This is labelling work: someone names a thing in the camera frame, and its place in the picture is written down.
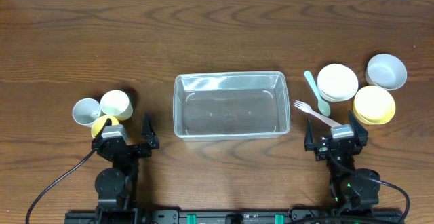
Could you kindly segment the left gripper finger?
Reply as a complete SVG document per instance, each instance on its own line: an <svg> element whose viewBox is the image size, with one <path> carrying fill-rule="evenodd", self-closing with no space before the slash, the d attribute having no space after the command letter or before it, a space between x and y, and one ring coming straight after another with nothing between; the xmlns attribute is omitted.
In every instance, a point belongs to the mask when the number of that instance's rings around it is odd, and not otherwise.
<svg viewBox="0 0 434 224"><path fill-rule="evenodd" d="M104 122L104 124L102 125L101 129L100 129L100 134L102 134L103 130L107 127L107 126L111 126L112 125L112 121L111 119L106 119L106 121Z"/></svg>
<svg viewBox="0 0 434 224"><path fill-rule="evenodd" d="M142 127L142 138L145 140L146 144L150 149L158 149L159 139L153 130L151 125L150 115L146 113L144 115L143 127Z"/></svg>

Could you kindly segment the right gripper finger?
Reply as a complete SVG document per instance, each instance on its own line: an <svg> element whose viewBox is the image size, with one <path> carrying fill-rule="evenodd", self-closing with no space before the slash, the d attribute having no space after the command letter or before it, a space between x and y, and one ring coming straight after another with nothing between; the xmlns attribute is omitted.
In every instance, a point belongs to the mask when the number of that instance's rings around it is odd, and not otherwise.
<svg viewBox="0 0 434 224"><path fill-rule="evenodd" d="M349 121L357 140L362 146L366 146L368 141L368 131L357 121L351 111L349 111Z"/></svg>
<svg viewBox="0 0 434 224"><path fill-rule="evenodd" d="M316 144L313 142L313 135L311 131L311 121L307 119L307 129L304 138L304 148L305 151L314 151L316 149Z"/></svg>

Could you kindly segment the yellow plastic cup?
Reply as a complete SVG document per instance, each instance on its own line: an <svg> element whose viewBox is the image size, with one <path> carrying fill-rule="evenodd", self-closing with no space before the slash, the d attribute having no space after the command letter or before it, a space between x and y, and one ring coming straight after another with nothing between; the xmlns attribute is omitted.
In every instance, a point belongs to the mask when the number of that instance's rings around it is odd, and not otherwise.
<svg viewBox="0 0 434 224"><path fill-rule="evenodd" d="M103 125L106 123L106 121L108 119L111 121L112 125L118 125L119 124L118 119L111 116L111 115L104 115L102 117L99 117L92 125L91 134L92 134L93 138L95 138L97 136L97 134L101 131L101 129L103 128Z"/></svg>

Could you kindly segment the white plastic cup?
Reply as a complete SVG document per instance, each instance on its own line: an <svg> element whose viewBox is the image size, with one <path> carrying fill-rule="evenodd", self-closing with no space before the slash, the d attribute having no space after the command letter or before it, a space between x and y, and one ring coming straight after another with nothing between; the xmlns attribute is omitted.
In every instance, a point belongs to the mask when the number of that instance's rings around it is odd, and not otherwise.
<svg viewBox="0 0 434 224"><path fill-rule="evenodd" d="M130 98L121 90L111 90L104 94L100 100L100 108L104 114L120 121L129 119L133 114Z"/></svg>

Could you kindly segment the grey plastic cup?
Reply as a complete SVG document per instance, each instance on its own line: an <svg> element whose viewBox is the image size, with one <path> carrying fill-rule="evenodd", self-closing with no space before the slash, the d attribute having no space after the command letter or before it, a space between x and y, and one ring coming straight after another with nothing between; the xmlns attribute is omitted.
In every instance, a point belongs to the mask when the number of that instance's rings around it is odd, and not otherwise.
<svg viewBox="0 0 434 224"><path fill-rule="evenodd" d="M73 107L72 116L76 123L91 128L101 116L100 103L93 98L81 99Z"/></svg>

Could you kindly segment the yellow plastic bowl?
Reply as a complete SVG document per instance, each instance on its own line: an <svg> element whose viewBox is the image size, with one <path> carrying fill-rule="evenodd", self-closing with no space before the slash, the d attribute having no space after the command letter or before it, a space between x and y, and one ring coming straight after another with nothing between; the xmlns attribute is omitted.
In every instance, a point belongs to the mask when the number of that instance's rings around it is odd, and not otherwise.
<svg viewBox="0 0 434 224"><path fill-rule="evenodd" d="M365 124L381 125L392 120L396 104L387 90L378 86L365 86L354 97L353 112Z"/></svg>

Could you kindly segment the clear plastic storage container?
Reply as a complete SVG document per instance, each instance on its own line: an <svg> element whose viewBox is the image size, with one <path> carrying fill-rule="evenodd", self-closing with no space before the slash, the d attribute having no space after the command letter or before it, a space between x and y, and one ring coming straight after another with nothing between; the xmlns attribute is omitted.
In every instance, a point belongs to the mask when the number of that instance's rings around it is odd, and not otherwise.
<svg viewBox="0 0 434 224"><path fill-rule="evenodd" d="M290 131L280 71L181 74L174 82L174 133L184 141L277 138Z"/></svg>

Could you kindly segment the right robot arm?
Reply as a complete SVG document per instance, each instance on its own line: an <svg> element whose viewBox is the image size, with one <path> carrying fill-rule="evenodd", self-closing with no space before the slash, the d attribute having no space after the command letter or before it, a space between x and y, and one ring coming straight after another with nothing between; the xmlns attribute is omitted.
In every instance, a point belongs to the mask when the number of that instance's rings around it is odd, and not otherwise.
<svg viewBox="0 0 434 224"><path fill-rule="evenodd" d="M367 168L356 169L354 156L367 145L368 131L349 112L349 123L343 128L345 136L326 136L313 141L311 123L307 122L304 148L312 151L317 161L326 161L330 173L329 188L337 204L331 209L333 215L350 212L373 213L372 207L379 203L379 174Z"/></svg>

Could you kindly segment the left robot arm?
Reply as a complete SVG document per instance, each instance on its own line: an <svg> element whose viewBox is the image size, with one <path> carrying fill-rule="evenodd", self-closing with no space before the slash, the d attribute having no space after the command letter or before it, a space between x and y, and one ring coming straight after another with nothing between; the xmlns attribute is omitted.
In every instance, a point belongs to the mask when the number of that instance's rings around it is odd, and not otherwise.
<svg viewBox="0 0 434 224"><path fill-rule="evenodd" d="M128 138L123 125L114 125L108 119L92 140L92 150L112 163L95 180L97 223L140 223L145 218L136 207L139 160L150 157L151 151L159 148L149 114L144 116L142 127L144 142L129 145Z"/></svg>

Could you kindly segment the pink plastic fork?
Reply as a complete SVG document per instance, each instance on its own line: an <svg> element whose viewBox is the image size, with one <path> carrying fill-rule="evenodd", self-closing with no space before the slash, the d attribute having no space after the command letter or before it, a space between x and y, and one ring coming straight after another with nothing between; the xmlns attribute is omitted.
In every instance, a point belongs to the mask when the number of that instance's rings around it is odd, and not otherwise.
<svg viewBox="0 0 434 224"><path fill-rule="evenodd" d="M321 120L322 122L326 123L327 125L329 125L330 127L336 127L336 126L340 126L340 124L338 122L335 122L334 120L325 117L324 115L317 113L316 111L312 110L311 106L306 104L305 102L301 102L296 100L294 102L294 106L297 107L298 109L300 109L301 111L311 114L314 117L316 117L317 119Z"/></svg>

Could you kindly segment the mint green plastic spoon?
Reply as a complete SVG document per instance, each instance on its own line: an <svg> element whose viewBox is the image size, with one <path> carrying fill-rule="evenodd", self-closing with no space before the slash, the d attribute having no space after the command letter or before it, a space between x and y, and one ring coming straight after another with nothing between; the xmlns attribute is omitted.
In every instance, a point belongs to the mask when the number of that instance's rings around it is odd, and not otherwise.
<svg viewBox="0 0 434 224"><path fill-rule="evenodd" d="M330 116L331 113L330 105L324 99L322 99L321 95L319 94L319 90L317 88L317 84L315 83L312 73L310 71L304 71L304 77L317 99L317 106L321 114L326 117Z"/></svg>

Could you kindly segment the grey plastic bowl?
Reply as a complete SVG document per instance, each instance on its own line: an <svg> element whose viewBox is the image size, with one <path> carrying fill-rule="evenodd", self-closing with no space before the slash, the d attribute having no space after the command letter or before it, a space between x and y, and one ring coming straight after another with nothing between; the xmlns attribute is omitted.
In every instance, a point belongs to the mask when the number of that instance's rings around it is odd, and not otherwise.
<svg viewBox="0 0 434 224"><path fill-rule="evenodd" d="M377 54L367 65L365 79L368 84L380 86L386 90L401 88L408 77L404 63L390 54Z"/></svg>

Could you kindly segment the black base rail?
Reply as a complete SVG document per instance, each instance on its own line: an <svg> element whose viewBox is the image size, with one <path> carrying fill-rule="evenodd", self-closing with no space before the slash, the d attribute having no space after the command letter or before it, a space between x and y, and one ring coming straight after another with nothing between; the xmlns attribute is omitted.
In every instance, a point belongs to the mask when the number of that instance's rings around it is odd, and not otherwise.
<svg viewBox="0 0 434 224"><path fill-rule="evenodd" d="M65 214L67 224L94 223L141 223L141 224L250 224L250 223L361 223L360 218L370 219L370 223L398 223L402 212L393 210L346 211L342 217L353 220L331 220L331 213L321 210L295 208L289 211L269 212L185 212L177 210L130 210L95 212L69 212Z"/></svg>

